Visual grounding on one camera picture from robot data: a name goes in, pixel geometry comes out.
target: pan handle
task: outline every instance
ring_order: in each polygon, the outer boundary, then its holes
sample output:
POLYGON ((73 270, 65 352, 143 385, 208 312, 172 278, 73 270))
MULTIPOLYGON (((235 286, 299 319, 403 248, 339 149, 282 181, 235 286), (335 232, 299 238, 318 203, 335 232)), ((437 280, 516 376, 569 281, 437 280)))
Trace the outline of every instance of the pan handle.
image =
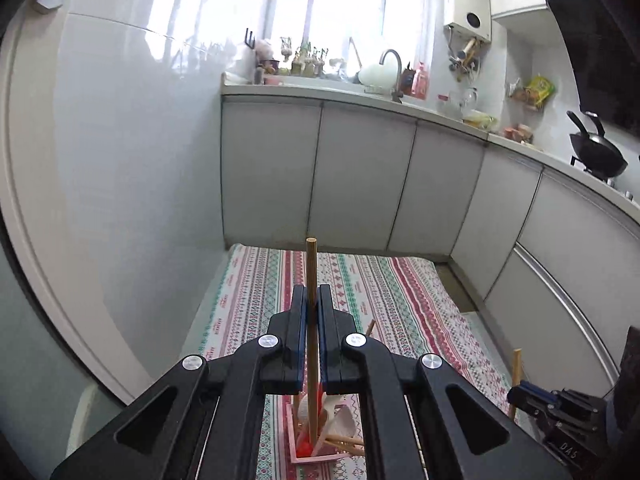
POLYGON ((596 125, 596 130, 598 131, 598 136, 599 137, 604 137, 604 126, 602 126, 602 122, 600 121, 600 118, 598 117, 598 114, 594 114, 593 112, 585 112, 584 114, 586 116, 588 116, 593 121, 593 124, 596 125))
POLYGON ((580 133, 582 134, 583 137, 589 137, 589 132, 587 131, 587 128, 584 127, 584 124, 582 124, 582 121, 578 118, 578 116, 576 114, 574 114, 571 110, 567 110, 566 111, 567 117, 569 117, 576 126, 578 126, 578 129, 580 130, 580 133))

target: metal screw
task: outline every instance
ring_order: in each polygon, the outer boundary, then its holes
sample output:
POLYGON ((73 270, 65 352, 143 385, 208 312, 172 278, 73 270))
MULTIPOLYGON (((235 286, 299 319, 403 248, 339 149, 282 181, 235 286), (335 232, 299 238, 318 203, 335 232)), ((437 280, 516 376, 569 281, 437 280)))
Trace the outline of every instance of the metal screw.
POLYGON ((437 354, 425 354, 422 356, 422 366, 435 370, 442 366, 442 357, 437 354))
POLYGON ((185 370, 197 370, 202 366, 202 357, 199 355, 190 355, 182 360, 182 368, 185 370))
POLYGON ((347 336, 347 344, 351 346, 362 346, 367 342, 367 336, 362 334, 349 334, 347 336))
POLYGON ((258 345, 262 348, 273 348, 278 344, 278 338, 271 334, 265 334, 258 339, 258 345))

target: window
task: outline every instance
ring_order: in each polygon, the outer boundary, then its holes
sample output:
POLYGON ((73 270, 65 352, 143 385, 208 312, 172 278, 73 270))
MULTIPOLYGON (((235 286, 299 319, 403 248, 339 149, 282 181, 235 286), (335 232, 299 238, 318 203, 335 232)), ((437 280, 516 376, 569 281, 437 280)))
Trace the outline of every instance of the window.
POLYGON ((343 57, 348 73, 359 69, 353 45, 363 64, 376 62, 386 48, 394 48, 403 64, 418 59, 424 0, 275 0, 271 43, 290 36, 293 50, 309 40, 328 48, 329 58, 343 57))

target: frying pan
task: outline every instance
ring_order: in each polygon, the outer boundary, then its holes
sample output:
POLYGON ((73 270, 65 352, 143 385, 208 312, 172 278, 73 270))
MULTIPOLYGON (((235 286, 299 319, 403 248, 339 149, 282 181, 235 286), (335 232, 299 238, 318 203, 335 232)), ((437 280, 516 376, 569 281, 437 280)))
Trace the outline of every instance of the frying pan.
POLYGON ((575 155, 591 173, 607 180, 625 171, 625 158, 610 140, 604 138, 604 127, 596 114, 585 112, 585 115, 596 125, 597 134, 588 132, 582 121, 571 110, 568 110, 566 114, 580 130, 569 135, 575 155))

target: water heater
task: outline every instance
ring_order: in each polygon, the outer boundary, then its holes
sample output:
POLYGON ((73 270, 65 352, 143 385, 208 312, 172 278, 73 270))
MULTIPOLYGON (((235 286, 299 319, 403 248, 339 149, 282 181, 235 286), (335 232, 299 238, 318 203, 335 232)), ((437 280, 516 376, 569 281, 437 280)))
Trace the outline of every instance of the water heater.
POLYGON ((489 0, 444 0, 444 25, 466 37, 491 41, 489 0))

